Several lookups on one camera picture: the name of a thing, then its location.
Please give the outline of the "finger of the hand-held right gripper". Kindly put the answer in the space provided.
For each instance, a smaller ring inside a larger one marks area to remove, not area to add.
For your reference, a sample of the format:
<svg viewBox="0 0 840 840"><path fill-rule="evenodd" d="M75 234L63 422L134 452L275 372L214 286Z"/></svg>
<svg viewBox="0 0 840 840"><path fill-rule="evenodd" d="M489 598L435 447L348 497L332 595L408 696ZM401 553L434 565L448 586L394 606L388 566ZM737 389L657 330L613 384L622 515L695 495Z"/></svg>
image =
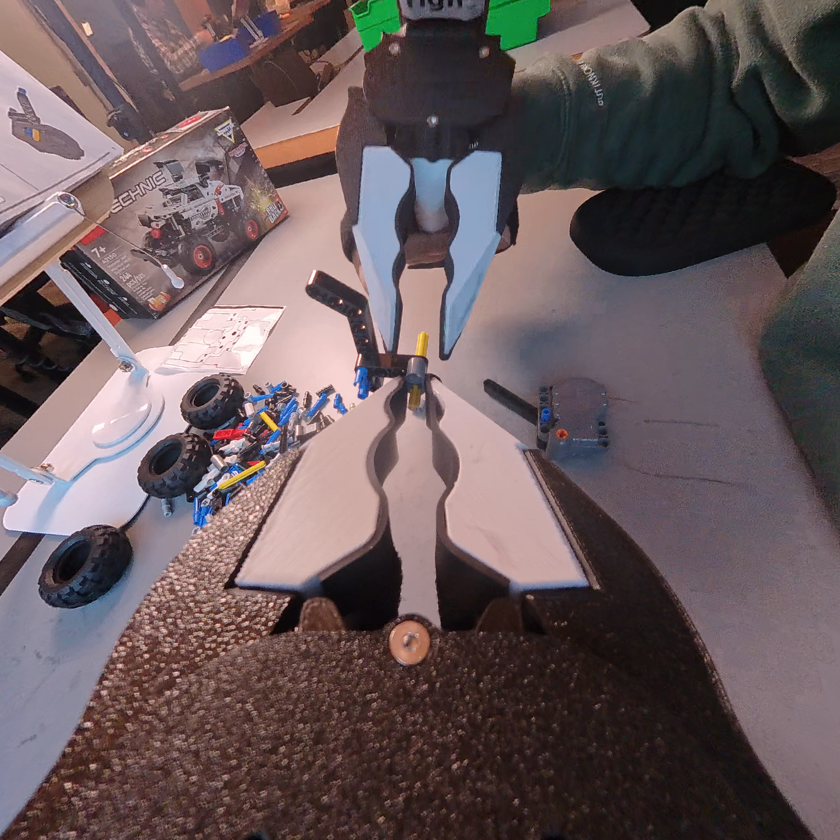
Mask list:
<svg viewBox="0 0 840 840"><path fill-rule="evenodd" d="M455 163L448 191L457 211L448 247L448 284L442 298L440 358L447 360L463 332L501 236L497 229L502 155L477 150Z"/></svg>
<svg viewBox="0 0 840 840"><path fill-rule="evenodd" d="M385 350L395 352L402 323L400 277L404 244L413 225L413 168L389 146L368 146L362 155L358 220L353 236L374 322Z"/></svg>

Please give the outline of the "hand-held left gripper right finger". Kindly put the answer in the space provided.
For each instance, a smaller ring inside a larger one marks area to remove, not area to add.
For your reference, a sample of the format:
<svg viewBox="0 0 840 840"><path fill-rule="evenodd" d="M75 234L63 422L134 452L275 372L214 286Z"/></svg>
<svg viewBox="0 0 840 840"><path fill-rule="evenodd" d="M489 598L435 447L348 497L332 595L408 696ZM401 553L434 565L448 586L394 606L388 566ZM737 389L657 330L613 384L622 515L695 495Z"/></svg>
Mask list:
<svg viewBox="0 0 840 840"><path fill-rule="evenodd" d="M531 466L535 450L440 381L427 383L442 623L477 623L498 597L586 587L585 567Z"/></svg>

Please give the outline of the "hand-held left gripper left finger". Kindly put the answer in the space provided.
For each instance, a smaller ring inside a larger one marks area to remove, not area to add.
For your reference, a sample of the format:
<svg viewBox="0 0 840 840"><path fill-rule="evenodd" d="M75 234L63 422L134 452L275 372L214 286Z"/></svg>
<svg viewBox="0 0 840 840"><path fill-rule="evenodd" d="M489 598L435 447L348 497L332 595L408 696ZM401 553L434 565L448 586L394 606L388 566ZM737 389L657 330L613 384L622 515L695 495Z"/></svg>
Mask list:
<svg viewBox="0 0 840 840"><path fill-rule="evenodd" d="M396 618L402 565L383 482L397 461L402 381L389 381L316 436L237 573L237 586L323 595L355 627Z"/></svg>

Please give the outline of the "black beam frame yellow pins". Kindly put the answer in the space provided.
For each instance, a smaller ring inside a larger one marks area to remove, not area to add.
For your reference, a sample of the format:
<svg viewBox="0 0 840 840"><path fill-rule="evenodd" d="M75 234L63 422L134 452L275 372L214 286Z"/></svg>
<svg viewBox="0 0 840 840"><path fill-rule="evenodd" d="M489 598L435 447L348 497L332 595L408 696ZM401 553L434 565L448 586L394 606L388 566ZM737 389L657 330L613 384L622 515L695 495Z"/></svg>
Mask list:
<svg viewBox="0 0 840 840"><path fill-rule="evenodd" d="M311 273L306 292L347 319L358 354L354 369L366 371L369 392L382 387L386 379L405 376L408 355L379 350L369 302L363 294L320 269Z"/></svg>

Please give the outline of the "pile of small building bricks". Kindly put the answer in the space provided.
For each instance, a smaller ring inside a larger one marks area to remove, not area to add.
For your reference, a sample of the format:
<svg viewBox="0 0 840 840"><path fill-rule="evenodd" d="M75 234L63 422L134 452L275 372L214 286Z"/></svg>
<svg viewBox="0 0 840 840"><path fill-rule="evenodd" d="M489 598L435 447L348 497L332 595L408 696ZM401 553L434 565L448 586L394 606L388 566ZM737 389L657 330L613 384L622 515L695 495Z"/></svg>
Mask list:
<svg viewBox="0 0 840 840"><path fill-rule="evenodd" d="M349 407L331 385L301 395L290 383L255 385L237 416L209 438L211 464L186 499L194 532L287 454L332 425Z"/></svg>

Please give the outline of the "grey motor block assembly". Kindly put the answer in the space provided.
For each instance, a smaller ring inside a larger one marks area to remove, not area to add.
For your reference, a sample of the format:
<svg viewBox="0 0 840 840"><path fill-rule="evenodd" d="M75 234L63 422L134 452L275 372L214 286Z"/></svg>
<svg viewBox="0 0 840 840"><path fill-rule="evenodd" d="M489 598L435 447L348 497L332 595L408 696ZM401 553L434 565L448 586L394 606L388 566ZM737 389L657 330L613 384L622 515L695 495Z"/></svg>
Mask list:
<svg viewBox="0 0 840 840"><path fill-rule="evenodd" d="M572 458L608 448L607 407L606 389L593 379L571 377L553 385L541 385L538 446L560 466Z"/></svg>

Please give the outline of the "black beam brick assembly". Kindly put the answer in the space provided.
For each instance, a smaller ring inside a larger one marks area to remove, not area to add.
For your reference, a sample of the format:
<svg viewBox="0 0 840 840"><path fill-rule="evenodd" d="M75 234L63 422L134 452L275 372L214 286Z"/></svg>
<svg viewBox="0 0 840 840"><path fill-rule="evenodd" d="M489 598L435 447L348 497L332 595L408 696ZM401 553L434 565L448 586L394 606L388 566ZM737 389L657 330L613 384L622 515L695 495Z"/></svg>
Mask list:
<svg viewBox="0 0 840 840"><path fill-rule="evenodd" d="M525 399L491 379L485 379L483 386L485 393L496 403L507 408L507 410L515 413L528 423L534 426L539 425L539 409L535 405L527 402Z"/></svg>

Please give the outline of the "instruction booklet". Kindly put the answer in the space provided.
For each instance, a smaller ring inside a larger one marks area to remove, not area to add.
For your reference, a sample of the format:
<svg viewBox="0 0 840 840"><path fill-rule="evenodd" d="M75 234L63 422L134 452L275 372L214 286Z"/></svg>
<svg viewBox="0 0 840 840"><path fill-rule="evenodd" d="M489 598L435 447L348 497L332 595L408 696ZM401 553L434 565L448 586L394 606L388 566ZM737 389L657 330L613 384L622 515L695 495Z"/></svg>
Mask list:
<svg viewBox="0 0 840 840"><path fill-rule="evenodd" d="M1 225L72 192L123 149L20 65L1 55Z"/></svg>

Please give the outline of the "person's right forearm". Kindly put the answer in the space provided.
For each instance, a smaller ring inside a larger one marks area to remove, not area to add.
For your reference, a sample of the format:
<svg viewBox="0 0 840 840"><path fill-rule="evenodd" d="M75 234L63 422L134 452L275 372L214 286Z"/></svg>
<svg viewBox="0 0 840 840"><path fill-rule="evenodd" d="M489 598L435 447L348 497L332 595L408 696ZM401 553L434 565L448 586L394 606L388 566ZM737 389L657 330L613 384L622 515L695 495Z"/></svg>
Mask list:
<svg viewBox="0 0 840 840"><path fill-rule="evenodd" d="M518 73L523 191L742 178L839 138L839 4L708 2Z"/></svg>

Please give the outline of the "grey desk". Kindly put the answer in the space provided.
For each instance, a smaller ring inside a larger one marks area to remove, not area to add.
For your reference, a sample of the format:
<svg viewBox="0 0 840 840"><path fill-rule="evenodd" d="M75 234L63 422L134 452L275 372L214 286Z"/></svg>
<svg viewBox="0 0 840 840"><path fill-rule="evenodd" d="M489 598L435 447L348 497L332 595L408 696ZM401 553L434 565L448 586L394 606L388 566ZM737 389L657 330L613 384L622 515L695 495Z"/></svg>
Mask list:
<svg viewBox="0 0 840 840"><path fill-rule="evenodd" d="M333 384L350 404L347 322L306 295L315 269L358 287L343 258L336 175L282 188L290 218L236 273L157 322L119 328L135 350L175 340L200 305L285 306L246 380ZM624 278L569 238L586 191L520 199L516 247L496 257L449 361L437 353L440 271L402 278L401 352L431 333L430 370L523 442L528 423L484 393L491 378L533 399L566 375L603 383L611 445L570 476L655 562L708 647L757 754L819 838L838 838L838 546L774 400L755 336L784 273L765 247L665 276ZM403 604L434 604L434 505L427 429L400 429L385 486L406 552ZM129 531L134 559L101 600L43 603L37 582L59 540L44 539L2 594L2 831L75 730L126 623L192 532L178 503L151 503Z"/></svg>

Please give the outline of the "green plastic crate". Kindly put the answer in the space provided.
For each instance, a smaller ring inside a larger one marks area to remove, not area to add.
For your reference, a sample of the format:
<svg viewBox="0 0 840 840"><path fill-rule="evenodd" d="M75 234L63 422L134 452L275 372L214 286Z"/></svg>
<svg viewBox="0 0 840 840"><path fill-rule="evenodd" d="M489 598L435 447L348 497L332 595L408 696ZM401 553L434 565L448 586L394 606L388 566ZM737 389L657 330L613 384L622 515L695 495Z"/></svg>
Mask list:
<svg viewBox="0 0 840 840"><path fill-rule="evenodd" d="M500 48L515 49L534 42L538 22L551 9L550 1L490 1L486 33L500 38ZM350 6L364 51L377 47L383 34L401 27L397 1L359 1Z"/></svg>

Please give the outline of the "wood-edged table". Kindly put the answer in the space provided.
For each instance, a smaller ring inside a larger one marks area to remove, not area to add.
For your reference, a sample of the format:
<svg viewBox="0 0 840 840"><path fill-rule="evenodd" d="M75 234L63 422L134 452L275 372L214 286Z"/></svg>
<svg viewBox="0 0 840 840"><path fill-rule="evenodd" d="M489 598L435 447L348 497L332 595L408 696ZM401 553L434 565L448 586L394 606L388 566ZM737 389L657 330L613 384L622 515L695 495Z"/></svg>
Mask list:
<svg viewBox="0 0 840 840"><path fill-rule="evenodd" d="M645 34L648 23L628 1L552 2L539 21L535 42L510 51L517 70L542 55L578 55L587 49L610 45ZM266 104L245 121L244 132L267 170L332 153L347 105L347 90L360 86L364 51L353 29L329 50L325 60L348 62L312 100L275 107Z"/></svg>

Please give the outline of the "black toy tyre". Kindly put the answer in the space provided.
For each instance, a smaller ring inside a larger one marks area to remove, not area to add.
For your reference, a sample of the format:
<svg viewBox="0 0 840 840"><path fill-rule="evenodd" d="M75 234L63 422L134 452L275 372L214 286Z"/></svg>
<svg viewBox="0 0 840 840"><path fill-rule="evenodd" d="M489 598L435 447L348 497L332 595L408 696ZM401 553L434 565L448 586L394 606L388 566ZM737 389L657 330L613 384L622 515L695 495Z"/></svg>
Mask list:
<svg viewBox="0 0 840 840"><path fill-rule="evenodd" d="M245 400L244 387L229 374L214 374L196 382L181 402L183 418L202 430L218 429L235 419Z"/></svg>
<svg viewBox="0 0 840 840"><path fill-rule="evenodd" d="M49 556L38 593L50 606L78 608L96 601L122 578L132 545L121 528L95 525L71 534Z"/></svg>
<svg viewBox="0 0 840 840"><path fill-rule="evenodd" d="M209 443L201 435L180 433L165 437L149 449L140 463L140 488L151 497L179 497L193 490L207 472L211 458Z"/></svg>

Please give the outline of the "clear sticker sheet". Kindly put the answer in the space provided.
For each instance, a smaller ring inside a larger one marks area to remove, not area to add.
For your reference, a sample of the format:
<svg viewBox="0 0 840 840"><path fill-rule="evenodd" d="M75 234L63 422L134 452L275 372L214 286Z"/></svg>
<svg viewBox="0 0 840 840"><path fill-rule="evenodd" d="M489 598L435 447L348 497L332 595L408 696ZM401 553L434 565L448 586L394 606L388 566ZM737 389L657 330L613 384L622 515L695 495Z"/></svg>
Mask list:
<svg viewBox="0 0 840 840"><path fill-rule="evenodd" d="M173 346L158 371L242 375L249 370L285 310L210 308Z"/></svg>

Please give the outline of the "toy truck box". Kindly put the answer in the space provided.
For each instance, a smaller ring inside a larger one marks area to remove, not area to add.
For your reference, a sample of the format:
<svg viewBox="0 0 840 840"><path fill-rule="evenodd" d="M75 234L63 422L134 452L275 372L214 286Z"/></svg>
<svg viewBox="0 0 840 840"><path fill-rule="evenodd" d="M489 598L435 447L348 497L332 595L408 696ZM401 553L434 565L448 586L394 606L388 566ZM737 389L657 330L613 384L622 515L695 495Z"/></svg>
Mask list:
<svg viewBox="0 0 840 840"><path fill-rule="evenodd" d="M281 223L286 205L230 108L117 159L102 226L60 263L121 319L157 319Z"/></svg>

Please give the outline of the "white book stand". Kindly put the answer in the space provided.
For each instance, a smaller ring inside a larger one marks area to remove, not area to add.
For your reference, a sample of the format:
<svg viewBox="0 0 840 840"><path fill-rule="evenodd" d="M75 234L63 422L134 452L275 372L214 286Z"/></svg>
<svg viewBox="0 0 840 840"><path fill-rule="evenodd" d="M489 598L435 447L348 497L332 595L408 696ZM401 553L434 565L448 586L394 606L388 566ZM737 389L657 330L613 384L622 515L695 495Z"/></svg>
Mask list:
<svg viewBox="0 0 840 840"><path fill-rule="evenodd" d="M3 525L59 536L92 524L122 526L145 499L136 478L144 453L183 428L181 399L199 374L166 369L169 346L134 353L57 260L45 269L99 332L118 369L42 465L29 468L2 455L2 468L24 479L16 493L2 493Z"/></svg>

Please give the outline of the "person's torso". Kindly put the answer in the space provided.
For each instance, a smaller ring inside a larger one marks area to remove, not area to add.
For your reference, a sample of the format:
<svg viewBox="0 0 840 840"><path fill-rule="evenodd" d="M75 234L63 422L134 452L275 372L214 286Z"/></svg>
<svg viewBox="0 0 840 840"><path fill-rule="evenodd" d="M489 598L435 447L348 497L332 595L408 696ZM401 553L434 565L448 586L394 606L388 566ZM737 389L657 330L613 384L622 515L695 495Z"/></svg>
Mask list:
<svg viewBox="0 0 840 840"><path fill-rule="evenodd" d="M816 488L839 518L839 216L767 321L759 357Z"/></svg>

